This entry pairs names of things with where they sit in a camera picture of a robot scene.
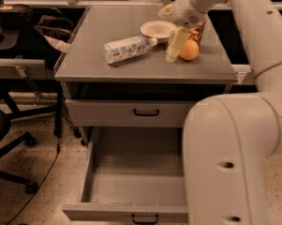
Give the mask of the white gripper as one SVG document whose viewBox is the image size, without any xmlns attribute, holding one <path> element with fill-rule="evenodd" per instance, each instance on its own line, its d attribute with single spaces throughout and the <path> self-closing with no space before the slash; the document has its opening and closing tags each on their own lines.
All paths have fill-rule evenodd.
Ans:
<svg viewBox="0 0 282 225">
<path fill-rule="evenodd" d="M 158 11 L 157 15 L 171 19 L 179 26 L 171 31 L 169 45 L 166 51 L 166 61 L 174 62 L 179 56 L 180 51 L 185 46 L 190 37 L 190 32 L 186 28 L 197 26 L 205 17 L 204 13 L 198 11 L 191 3 L 191 0 L 175 0 Z"/>
</svg>

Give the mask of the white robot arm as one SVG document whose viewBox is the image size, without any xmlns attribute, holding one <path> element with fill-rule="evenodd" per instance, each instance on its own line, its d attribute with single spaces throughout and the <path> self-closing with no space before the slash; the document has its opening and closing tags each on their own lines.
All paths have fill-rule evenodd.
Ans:
<svg viewBox="0 0 282 225">
<path fill-rule="evenodd" d="M 257 92 L 208 97 L 186 116 L 183 162 L 190 225 L 268 225 L 262 161 L 282 152 L 282 16 L 271 0 L 175 0 L 160 10 L 179 28 L 173 62 L 215 4 L 233 13 Z"/>
</svg>

